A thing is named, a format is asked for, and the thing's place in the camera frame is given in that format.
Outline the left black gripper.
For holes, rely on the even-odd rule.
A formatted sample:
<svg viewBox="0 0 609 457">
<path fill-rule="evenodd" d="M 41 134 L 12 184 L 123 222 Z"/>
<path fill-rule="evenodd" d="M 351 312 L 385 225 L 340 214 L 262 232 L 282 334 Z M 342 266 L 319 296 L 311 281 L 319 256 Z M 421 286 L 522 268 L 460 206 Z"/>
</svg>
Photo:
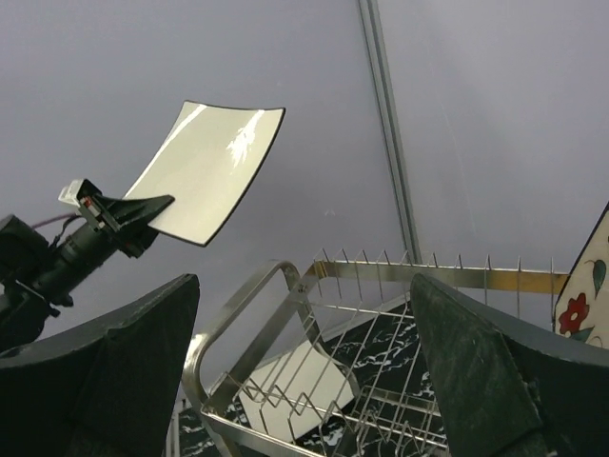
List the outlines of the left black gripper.
<svg viewBox="0 0 609 457">
<path fill-rule="evenodd" d="M 171 195 L 131 200 L 94 196 L 89 207 L 76 208 L 86 223 L 53 250 L 47 279 L 83 281 L 117 251 L 141 257 L 152 244 L 148 224 L 174 201 Z"/>
</svg>

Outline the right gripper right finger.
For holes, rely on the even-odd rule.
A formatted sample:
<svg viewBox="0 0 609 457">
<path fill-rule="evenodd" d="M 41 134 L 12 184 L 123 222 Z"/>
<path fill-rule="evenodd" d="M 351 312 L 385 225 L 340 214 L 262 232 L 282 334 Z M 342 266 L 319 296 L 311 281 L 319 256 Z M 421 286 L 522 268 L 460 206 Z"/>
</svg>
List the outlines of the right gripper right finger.
<svg viewBox="0 0 609 457">
<path fill-rule="evenodd" d="M 605 456 L 608 352 L 491 308 L 426 274 L 410 282 L 454 456 Z"/>
</svg>

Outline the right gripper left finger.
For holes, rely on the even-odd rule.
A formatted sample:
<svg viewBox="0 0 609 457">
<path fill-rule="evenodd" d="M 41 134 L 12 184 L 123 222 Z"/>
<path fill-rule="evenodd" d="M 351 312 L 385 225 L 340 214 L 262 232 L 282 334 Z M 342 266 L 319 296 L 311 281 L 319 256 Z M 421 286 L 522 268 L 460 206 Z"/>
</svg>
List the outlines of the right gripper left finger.
<svg viewBox="0 0 609 457">
<path fill-rule="evenodd" d="M 199 305 L 183 274 L 1 354 L 4 456 L 159 456 Z"/>
</svg>

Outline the white square plate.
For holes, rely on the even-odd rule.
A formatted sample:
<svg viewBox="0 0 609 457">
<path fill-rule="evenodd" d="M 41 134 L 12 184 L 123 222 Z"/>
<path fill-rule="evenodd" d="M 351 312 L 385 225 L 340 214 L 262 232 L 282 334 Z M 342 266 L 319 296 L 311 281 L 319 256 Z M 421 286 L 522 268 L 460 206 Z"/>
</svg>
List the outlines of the white square plate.
<svg viewBox="0 0 609 457">
<path fill-rule="evenodd" d="M 284 117 L 284 108 L 230 108 L 186 100 L 124 198 L 172 196 L 174 202 L 149 226 L 207 246 L 245 196 Z"/>
</svg>

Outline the dark brown square plate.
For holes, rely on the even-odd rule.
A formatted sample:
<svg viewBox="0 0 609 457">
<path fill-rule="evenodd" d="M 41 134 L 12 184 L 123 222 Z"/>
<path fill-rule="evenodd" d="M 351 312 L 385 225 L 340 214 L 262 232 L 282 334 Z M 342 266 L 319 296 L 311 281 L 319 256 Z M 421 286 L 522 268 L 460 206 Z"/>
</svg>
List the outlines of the dark brown square plate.
<svg viewBox="0 0 609 457">
<path fill-rule="evenodd" d="M 560 336 L 608 349 L 608 206 L 560 290 L 552 326 Z"/>
</svg>

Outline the cream black-rimmed square plate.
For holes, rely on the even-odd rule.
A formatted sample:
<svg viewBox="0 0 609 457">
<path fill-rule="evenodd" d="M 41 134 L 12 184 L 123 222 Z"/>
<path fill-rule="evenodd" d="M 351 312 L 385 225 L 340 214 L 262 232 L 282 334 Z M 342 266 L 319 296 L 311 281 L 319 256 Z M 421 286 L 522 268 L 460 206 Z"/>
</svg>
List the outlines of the cream black-rimmed square plate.
<svg viewBox="0 0 609 457">
<path fill-rule="evenodd" d="M 247 376 L 226 379 L 254 430 L 292 443 L 340 413 L 361 389 L 354 372 L 320 342 L 304 340 L 260 364 Z"/>
</svg>

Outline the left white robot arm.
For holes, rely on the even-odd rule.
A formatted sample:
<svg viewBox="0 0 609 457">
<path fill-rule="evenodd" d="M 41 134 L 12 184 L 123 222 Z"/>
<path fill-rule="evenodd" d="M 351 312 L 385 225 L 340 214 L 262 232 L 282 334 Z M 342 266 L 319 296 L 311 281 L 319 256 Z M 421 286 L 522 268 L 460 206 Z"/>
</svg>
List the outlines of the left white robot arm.
<svg viewBox="0 0 609 457">
<path fill-rule="evenodd" d="M 1 350 L 35 341 L 46 320 L 70 308 L 70 293 L 115 252 L 138 258 L 158 231 L 148 224 L 174 202 L 170 195 L 120 200 L 81 198 L 68 220 L 86 223 L 52 243 L 11 214 L 1 221 Z"/>
</svg>

